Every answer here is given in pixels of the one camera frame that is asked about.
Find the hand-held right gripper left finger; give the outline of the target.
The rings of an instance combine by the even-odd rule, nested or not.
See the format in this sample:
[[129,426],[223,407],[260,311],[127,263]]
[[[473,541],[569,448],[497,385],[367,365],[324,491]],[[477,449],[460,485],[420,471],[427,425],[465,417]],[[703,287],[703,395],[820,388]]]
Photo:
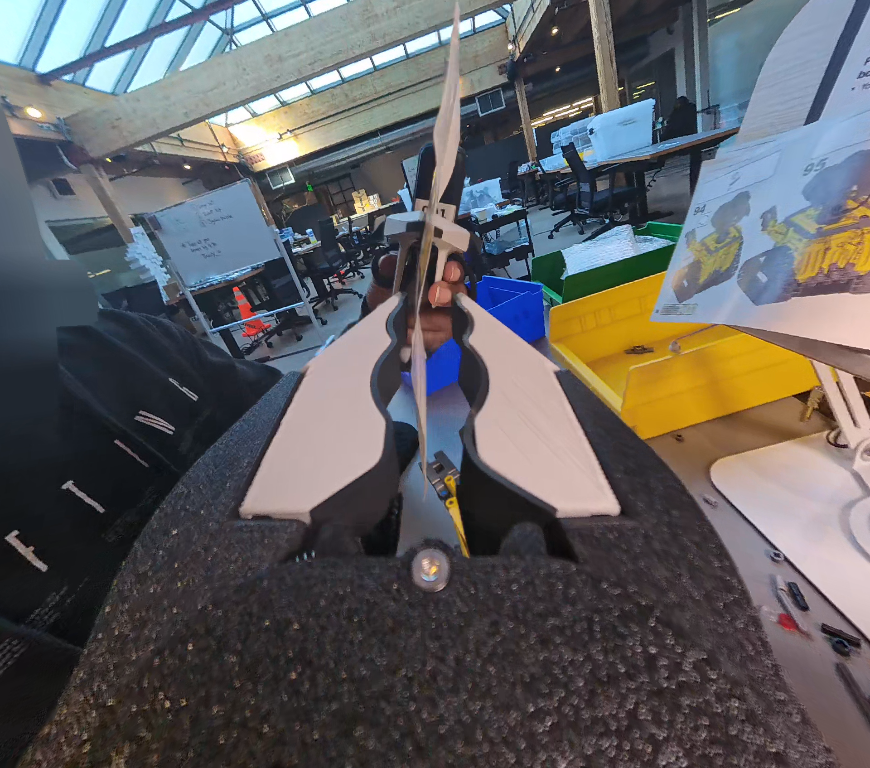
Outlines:
[[392,295],[307,364],[238,507],[248,523],[340,526],[397,554],[399,462],[389,406],[402,382],[407,296]]

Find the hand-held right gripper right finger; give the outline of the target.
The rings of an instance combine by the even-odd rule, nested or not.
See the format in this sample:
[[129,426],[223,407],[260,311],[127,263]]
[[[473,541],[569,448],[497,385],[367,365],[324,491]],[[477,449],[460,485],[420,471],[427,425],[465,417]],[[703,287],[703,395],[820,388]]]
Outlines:
[[571,556],[569,525],[621,514],[571,403],[577,383],[466,295],[454,299],[452,330],[469,407],[458,505],[470,554],[496,555],[530,523],[546,550]]

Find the white sticker sheet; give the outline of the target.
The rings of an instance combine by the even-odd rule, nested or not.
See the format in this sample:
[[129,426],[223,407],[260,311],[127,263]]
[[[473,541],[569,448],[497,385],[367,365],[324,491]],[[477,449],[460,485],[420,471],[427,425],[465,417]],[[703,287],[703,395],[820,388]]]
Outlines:
[[411,387],[415,399],[418,418],[419,469],[423,487],[428,486],[426,457],[426,352],[422,323],[422,303],[429,291],[427,276],[432,249],[436,244],[436,226],[447,225],[451,230],[458,214],[459,201],[445,201],[444,194],[449,189],[451,177],[456,166],[459,150],[460,132],[460,7],[454,1],[451,24],[448,63],[445,71],[443,93],[439,113],[433,131],[433,151],[435,166],[430,185],[430,194],[424,204],[423,231],[419,242],[417,275],[414,280],[411,306],[414,315],[414,328],[410,336]]

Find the yellow grey brick robot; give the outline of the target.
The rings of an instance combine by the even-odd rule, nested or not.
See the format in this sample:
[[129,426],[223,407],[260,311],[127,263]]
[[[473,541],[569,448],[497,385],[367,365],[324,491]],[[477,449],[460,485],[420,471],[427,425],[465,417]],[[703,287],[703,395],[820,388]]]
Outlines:
[[461,556],[468,559],[472,554],[459,507],[460,470],[443,450],[436,451],[431,459],[426,459],[424,453],[419,457],[424,505],[429,507],[434,505],[434,502],[427,501],[429,497],[437,501],[441,510],[450,519]]

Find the building instruction booklet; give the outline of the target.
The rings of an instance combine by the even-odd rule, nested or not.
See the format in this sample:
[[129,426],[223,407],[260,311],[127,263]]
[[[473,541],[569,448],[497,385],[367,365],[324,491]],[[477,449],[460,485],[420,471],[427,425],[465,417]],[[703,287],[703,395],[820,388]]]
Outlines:
[[868,111],[703,164],[651,318],[868,350]]

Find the printed task sheet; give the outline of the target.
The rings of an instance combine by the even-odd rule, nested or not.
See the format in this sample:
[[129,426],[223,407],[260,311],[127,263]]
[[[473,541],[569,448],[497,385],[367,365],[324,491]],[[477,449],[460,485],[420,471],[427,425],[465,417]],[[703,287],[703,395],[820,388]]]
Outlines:
[[837,44],[803,124],[845,119],[868,110],[868,105],[869,32],[865,27],[849,49]]

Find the person's left hand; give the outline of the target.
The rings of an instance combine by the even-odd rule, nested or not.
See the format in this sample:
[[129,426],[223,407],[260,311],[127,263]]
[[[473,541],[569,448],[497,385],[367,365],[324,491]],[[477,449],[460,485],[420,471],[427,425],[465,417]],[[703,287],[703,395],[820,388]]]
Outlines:
[[[365,317],[392,295],[397,253],[382,252],[372,261],[372,281],[362,302],[361,317]],[[402,344],[411,346],[416,328],[420,328],[427,355],[438,350],[452,338],[452,305],[456,295],[468,295],[467,269],[464,256],[452,253],[445,264],[441,280],[431,284],[428,295],[421,300],[419,315],[408,309],[406,334]]]

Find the blue plastic bin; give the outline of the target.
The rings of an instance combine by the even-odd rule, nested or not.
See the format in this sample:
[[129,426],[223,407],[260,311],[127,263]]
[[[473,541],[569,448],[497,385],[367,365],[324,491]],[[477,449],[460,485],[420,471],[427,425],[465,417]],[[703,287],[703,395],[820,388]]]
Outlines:
[[[527,343],[546,334],[543,285],[485,275],[477,283],[477,303]],[[426,362],[428,396],[459,380],[461,350],[449,339]]]

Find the orange traffic cone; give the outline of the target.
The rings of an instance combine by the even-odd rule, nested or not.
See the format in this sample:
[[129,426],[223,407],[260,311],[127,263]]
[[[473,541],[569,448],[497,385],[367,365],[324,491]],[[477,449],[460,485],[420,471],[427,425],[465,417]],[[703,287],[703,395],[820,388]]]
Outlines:
[[234,286],[232,291],[237,303],[240,320],[242,322],[241,329],[243,338],[254,340],[269,332],[271,326],[256,316],[256,313],[253,311],[249,300],[242,290],[238,286]]

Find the yellow plastic bin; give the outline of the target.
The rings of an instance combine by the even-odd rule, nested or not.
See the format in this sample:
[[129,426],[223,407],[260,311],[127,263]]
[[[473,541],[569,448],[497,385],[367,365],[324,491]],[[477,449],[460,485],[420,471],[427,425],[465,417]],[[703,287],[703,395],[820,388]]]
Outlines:
[[[810,361],[734,328],[652,319],[666,278],[652,275],[556,305],[552,357],[640,438],[682,430],[810,391]],[[655,352],[627,356],[635,345]]]

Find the bubble wrap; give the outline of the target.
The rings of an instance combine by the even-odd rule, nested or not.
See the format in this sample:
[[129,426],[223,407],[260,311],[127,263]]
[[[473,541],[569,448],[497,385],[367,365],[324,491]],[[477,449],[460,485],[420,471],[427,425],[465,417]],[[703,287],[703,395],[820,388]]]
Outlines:
[[561,250],[565,268],[562,280],[604,265],[657,251],[673,248],[673,242],[661,237],[637,236],[632,228],[609,230],[594,239],[585,240]]

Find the white plastic storage box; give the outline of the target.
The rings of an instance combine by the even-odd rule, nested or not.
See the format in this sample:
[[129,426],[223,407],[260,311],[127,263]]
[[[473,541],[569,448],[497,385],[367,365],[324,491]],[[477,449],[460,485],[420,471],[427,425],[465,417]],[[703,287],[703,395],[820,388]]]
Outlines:
[[585,164],[620,160],[653,144],[656,101],[643,99],[592,117],[587,126],[591,150]]

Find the whiteboard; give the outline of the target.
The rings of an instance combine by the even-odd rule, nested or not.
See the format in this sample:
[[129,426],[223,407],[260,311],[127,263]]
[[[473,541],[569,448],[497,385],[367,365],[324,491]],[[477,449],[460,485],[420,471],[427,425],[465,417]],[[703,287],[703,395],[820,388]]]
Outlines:
[[250,179],[157,210],[146,220],[190,290],[281,256],[275,225]]

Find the long wooden table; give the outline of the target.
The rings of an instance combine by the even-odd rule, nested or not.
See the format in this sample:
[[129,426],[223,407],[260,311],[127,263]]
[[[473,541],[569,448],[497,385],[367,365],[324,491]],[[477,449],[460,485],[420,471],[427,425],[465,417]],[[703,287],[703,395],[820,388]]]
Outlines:
[[[670,216],[669,212],[652,212],[649,210],[647,203],[648,173],[651,172],[657,174],[669,160],[675,157],[687,156],[689,159],[689,191],[690,193],[693,193],[699,180],[703,153],[718,148],[721,143],[735,135],[737,132],[737,129],[727,129],[681,136],[669,142],[655,143],[647,149],[629,153],[626,157],[620,160],[604,162],[602,164],[585,165],[596,177],[598,189],[604,189],[607,187],[611,175],[615,176],[616,186],[635,185],[639,189],[640,205],[638,210],[633,212],[631,216],[620,215],[618,218],[618,226],[626,223],[633,227],[641,227],[646,225],[648,222],[658,221]],[[563,179],[571,179],[571,171],[566,162],[565,165],[559,169],[552,172],[543,171],[541,174],[547,176],[569,174],[569,177]],[[563,179],[557,180],[551,185],[550,198],[556,203],[554,214],[558,214],[560,211],[564,210],[568,212],[568,209],[566,208],[567,203],[564,200],[553,199],[555,194],[553,186]],[[600,220],[590,220],[585,223],[585,229],[594,221]]]

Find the scattered small brick parts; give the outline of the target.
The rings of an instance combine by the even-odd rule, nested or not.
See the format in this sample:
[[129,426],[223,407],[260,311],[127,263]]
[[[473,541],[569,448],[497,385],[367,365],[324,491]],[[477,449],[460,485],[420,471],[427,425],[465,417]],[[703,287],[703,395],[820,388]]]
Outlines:
[[734,558],[774,656],[811,719],[828,738],[867,739],[868,638],[721,493],[707,486],[698,498]]

